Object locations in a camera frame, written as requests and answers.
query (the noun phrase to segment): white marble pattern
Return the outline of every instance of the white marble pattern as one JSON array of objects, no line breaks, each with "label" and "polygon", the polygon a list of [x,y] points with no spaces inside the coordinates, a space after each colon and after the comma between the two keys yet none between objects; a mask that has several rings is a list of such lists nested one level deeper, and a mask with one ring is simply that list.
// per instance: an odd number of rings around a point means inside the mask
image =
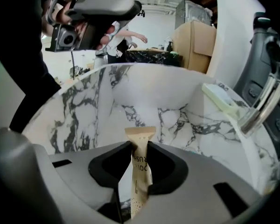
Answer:
[{"label": "white marble pattern", "polygon": [[[125,127],[156,126],[152,141],[210,156],[262,193],[278,178],[277,156],[265,128],[247,145],[237,135],[236,123],[202,93],[202,83],[225,89],[241,115],[248,110],[234,91],[195,71],[155,64],[112,65],[90,72],[50,99],[23,133],[53,154],[125,141]],[[247,155],[252,145],[258,155]]]}]

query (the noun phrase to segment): person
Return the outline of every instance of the person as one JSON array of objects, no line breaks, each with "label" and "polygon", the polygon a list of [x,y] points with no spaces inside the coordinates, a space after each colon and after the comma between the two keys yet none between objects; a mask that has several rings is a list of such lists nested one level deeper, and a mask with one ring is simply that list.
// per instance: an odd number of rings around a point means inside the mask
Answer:
[{"label": "person", "polygon": [[[115,22],[113,25],[115,26],[115,30],[119,29],[118,22]],[[144,43],[147,43],[147,38],[144,35],[129,31],[128,26],[126,25],[107,45],[109,64],[126,62],[126,50],[128,50],[129,46],[132,45],[134,48],[138,47],[137,44],[132,41],[133,36],[137,37]]]},{"label": "person", "polygon": [[[53,27],[45,20],[51,0],[2,0],[0,4],[0,61],[10,77],[25,93],[10,124],[10,129],[22,132],[37,110],[60,86],[49,74],[42,58],[41,34],[52,35]],[[56,12],[56,20],[67,23],[70,18],[64,13],[70,3]],[[79,34],[85,24],[78,24]],[[107,33],[114,32],[111,27]],[[109,42],[103,36],[101,44]]]}]

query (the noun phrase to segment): white wall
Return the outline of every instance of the white wall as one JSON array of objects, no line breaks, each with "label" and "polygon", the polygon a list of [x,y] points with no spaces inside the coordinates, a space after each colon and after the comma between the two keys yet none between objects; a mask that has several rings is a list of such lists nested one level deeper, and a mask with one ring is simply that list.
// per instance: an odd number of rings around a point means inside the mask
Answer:
[{"label": "white wall", "polygon": [[0,62],[0,127],[9,127],[25,94]]},{"label": "white wall", "polygon": [[251,49],[254,13],[265,9],[257,0],[217,0],[217,4],[217,38],[207,75],[233,88]]},{"label": "white wall", "polygon": [[[144,44],[138,38],[133,37],[133,42],[138,48],[158,47],[164,44],[165,39],[171,36],[175,27],[175,15],[162,15],[146,13],[145,17],[136,16],[129,23],[129,30],[143,34],[147,37],[148,42]],[[70,68],[72,67],[70,52],[49,52],[45,51],[50,46],[49,39],[42,41],[43,59],[53,77],[58,77],[64,81],[70,77]],[[95,58],[94,51],[75,51],[73,52],[75,65],[86,68],[88,63],[93,63]]]}]

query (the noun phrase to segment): hand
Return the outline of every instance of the hand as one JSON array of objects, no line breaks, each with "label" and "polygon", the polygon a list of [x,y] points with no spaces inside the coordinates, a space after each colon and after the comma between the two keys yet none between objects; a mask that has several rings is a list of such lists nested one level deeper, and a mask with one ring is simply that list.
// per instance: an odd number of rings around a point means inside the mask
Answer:
[{"label": "hand", "polygon": [[144,35],[141,34],[137,34],[135,37],[137,37],[138,39],[140,39],[141,41],[143,41],[144,43],[147,43],[147,38]]},{"label": "hand", "polygon": [[[65,15],[65,12],[67,10],[69,10],[70,8],[70,2],[68,4],[66,4],[56,15],[56,21],[63,23],[63,24],[68,24],[71,19],[69,16]],[[86,30],[86,22],[81,22],[79,24],[76,25],[76,31],[78,33],[79,38],[82,38],[82,35],[84,33],[84,31]],[[115,27],[111,26],[108,30],[107,30],[107,34],[113,33],[115,31]],[[103,45],[107,44],[109,42],[109,37],[104,35],[100,41],[100,44],[97,46],[97,50],[101,49],[103,47]]]},{"label": "hand", "polygon": [[134,48],[137,48],[137,47],[138,47],[137,44],[134,43],[134,42],[131,42],[131,45],[132,45]]}]

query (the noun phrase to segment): white t-shirt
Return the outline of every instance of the white t-shirt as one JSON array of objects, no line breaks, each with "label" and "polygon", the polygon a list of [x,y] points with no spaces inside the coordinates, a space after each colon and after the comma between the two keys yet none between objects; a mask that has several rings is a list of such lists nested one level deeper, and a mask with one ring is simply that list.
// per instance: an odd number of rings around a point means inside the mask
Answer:
[{"label": "white t-shirt", "polygon": [[[112,24],[115,27],[115,31],[110,35],[115,35],[120,28],[120,24],[115,21]],[[126,25],[122,30],[128,30],[129,27]],[[132,43],[132,38],[130,36],[114,36],[113,39],[107,45],[107,53],[111,56],[121,56],[121,52],[117,50],[117,46],[123,41],[126,40],[126,44],[129,46]]]}]

